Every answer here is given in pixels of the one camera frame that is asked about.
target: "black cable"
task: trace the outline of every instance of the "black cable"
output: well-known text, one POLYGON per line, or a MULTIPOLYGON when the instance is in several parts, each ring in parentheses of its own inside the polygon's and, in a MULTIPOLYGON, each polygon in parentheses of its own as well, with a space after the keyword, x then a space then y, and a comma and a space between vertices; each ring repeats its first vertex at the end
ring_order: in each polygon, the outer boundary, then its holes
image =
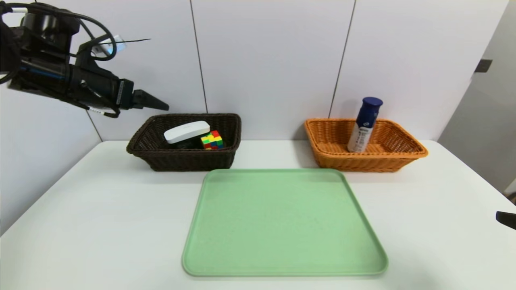
POLYGON ((125 41, 117 41, 115 43, 126 43, 126 42, 140 42, 145 40, 151 40, 150 38, 138 39, 138 40, 125 40, 125 41))
MULTIPOLYGON (((46 14, 50 14, 50 15, 62 15, 62 16, 68 16, 68 17, 86 20, 86 21, 91 22, 91 23, 95 24, 96 26, 100 27, 106 33, 106 35, 108 35, 109 39, 111 40, 111 43, 116 43, 116 40, 113 37, 113 34, 111 34, 109 29, 106 28, 106 26, 104 26, 99 21, 97 21, 91 17, 88 17, 86 15, 60 10, 58 8, 48 8, 48 7, 44 7, 44 6, 31 5, 31 4, 26 4, 26 3, 8 3, 8 4, 6 4, 6 6, 10 7, 10 8, 27 8, 29 13, 45 12, 46 14)), ((107 61, 107 60, 113 59, 116 54, 117 54, 117 46, 113 45, 113 52, 110 55, 108 55, 106 57, 94 56, 93 59, 99 60, 99 61, 107 61)))
POLYGON ((84 28, 84 31, 90 36, 91 39, 95 39, 95 36, 93 36, 93 33, 91 33, 90 29, 84 24, 84 21, 82 19, 77 19, 80 23, 80 25, 84 28))

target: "table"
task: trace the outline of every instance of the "table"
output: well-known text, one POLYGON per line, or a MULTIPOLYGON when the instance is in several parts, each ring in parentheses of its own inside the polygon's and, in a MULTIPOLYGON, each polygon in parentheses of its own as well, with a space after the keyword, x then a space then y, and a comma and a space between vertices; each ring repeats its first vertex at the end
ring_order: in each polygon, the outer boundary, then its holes
MULTIPOLYGON (((390 264, 376 277, 195 278, 181 255, 206 172, 153 172, 99 144, 3 236, 2 290, 516 289, 516 207, 449 151, 344 173, 390 264)), ((306 141, 242 141, 233 168, 316 167, 306 141)))

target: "colorful cube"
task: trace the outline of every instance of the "colorful cube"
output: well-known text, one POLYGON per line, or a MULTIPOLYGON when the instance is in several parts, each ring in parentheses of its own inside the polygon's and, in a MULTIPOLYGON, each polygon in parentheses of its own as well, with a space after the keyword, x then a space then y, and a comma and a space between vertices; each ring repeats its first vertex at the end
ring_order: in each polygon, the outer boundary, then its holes
POLYGON ((201 137, 202 144, 206 150, 217 150, 224 148, 224 142, 217 130, 211 131, 208 135, 201 137))

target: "brown wicker basket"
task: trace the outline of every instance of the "brown wicker basket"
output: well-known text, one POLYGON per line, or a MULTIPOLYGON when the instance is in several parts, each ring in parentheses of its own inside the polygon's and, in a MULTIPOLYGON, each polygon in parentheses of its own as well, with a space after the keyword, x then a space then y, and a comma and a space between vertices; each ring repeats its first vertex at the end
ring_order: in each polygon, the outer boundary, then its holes
POLYGON ((347 143, 355 119, 309 119, 304 123, 320 167, 340 171, 395 172, 428 151, 400 125, 378 119, 363 153, 350 153, 347 143))
POLYGON ((127 152, 145 160, 155 171, 210 171, 230 168, 240 145, 241 119, 237 114, 167 114, 150 117, 134 134, 127 152), (163 133, 173 127, 206 121, 225 143, 220 150, 169 149, 163 133))

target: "plastic tray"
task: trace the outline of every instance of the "plastic tray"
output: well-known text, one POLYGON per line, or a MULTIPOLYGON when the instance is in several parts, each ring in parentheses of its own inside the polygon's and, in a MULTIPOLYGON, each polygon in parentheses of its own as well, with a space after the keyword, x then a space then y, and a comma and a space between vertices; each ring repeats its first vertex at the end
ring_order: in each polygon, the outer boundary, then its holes
POLYGON ((387 256, 333 169, 214 170, 183 252, 193 276, 351 276, 387 256))

